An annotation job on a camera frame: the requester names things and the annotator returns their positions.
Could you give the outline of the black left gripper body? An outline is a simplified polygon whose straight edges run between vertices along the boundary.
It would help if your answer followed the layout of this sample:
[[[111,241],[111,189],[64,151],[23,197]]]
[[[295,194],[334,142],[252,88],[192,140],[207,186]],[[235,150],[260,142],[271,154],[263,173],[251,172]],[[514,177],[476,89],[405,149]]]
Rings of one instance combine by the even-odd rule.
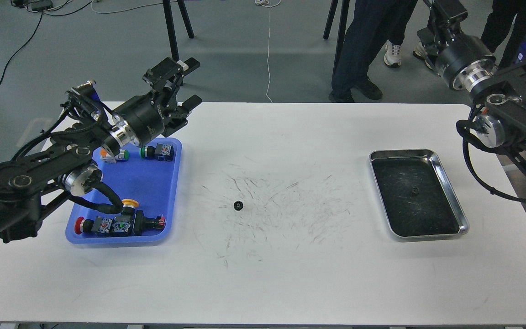
[[[159,135],[169,137],[188,123],[188,102],[177,103],[177,92],[150,91],[118,106],[112,116],[110,148],[132,143],[144,147]]]

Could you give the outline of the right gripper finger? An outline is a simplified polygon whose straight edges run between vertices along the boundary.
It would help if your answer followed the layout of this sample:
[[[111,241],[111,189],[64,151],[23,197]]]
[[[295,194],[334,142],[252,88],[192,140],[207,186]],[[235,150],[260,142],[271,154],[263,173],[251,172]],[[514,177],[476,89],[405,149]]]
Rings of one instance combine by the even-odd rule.
[[[436,62],[441,53],[441,36],[436,31],[423,28],[417,32],[419,42],[416,46],[416,58],[422,60],[436,75],[440,76]]]
[[[468,11],[459,0],[424,0],[430,11],[428,29],[431,32],[461,32],[461,22]]]

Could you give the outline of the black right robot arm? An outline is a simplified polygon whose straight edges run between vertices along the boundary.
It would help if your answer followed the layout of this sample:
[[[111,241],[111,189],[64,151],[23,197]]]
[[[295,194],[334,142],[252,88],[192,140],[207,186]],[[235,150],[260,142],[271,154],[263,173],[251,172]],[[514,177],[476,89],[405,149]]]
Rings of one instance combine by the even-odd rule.
[[[417,32],[425,48],[425,62],[452,90],[466,90],[472,101],[468,119],[457,121],[466,166],[491,194],[526,203],[526,199],[486,184],[473,169],[469,145],[506,156],[526,177],[526,35],[519,54],[507,68],[495,67],[495,58],[480,38],[463,33],[460,23],[468,13],[458,0],[426,0],[428,27]]]

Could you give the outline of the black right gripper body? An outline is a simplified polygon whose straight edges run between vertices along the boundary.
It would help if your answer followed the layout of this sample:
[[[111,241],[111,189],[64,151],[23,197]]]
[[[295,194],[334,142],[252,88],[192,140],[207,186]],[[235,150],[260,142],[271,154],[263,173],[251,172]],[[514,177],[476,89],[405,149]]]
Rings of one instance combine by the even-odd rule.
[[[433,69],[452,90],[471,91],[493,76],[495,58],[478,37],[436,29],[433,46]]]

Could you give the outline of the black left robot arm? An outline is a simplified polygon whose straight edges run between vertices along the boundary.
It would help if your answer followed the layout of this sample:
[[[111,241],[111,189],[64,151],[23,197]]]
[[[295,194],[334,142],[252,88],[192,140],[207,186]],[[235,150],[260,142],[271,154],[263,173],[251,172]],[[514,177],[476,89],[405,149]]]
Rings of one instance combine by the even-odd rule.
[[[150,91],[114,110],[101,102],[94,81],[68,90],[52,127],[0,163],[0,239],[36,237],[42,221],[67,200],[105,214],[121,212],[123,202],[101,181],[94,151],[115,156],[126,144],[143,147],[184,127],[202,99],[194,95],[178,104],[177,92],[199,66],[195,58],[165,58],[143,76]]]

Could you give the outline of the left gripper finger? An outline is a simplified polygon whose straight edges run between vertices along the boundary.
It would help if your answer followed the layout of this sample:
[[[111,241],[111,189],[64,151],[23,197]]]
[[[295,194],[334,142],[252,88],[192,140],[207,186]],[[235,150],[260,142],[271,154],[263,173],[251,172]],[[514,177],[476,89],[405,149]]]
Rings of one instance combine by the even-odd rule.
[[[152,69],[148,69],[142,79],[154,92],[162,92],[167,82],[174,83],[175,78],[183,78],[199,67],[200,62],[196,58],[188,58],[185,61],[165,58]]]
[[[187,124],[187,119],[191,112],[202,104],[202,98],[197,95],[192,95],[188,100],[176,106],[172,112],[172,125],[179,126]]]

